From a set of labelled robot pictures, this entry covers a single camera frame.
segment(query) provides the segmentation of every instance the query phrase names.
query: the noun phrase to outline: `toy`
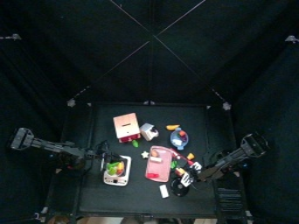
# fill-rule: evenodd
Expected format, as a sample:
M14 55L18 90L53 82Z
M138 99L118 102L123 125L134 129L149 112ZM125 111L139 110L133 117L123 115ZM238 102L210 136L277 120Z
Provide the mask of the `toy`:
M143 135L146 141L151 141L155 137L159 136L159 132L158 132L155 126L150 123L146 123L141 127L141 132L142 132L142 135Z
M168 128L169 130L176 130L176 129L178 129L180 127L181 127L181 124L168 125L168 126L166 126L166 128Z
M143 158L149 158L149 155L150 155L150 153L149 153L147 151L145 151L145 152L142 153Z
M176 131L173 132L172 142L173 142L173 145L178 148L178 150L182 151L184 147L189 143L189 135L182 130L182 128L177 128Z
M117 127L117 138L121 143L131 142L141 138L137 113L114 117Z

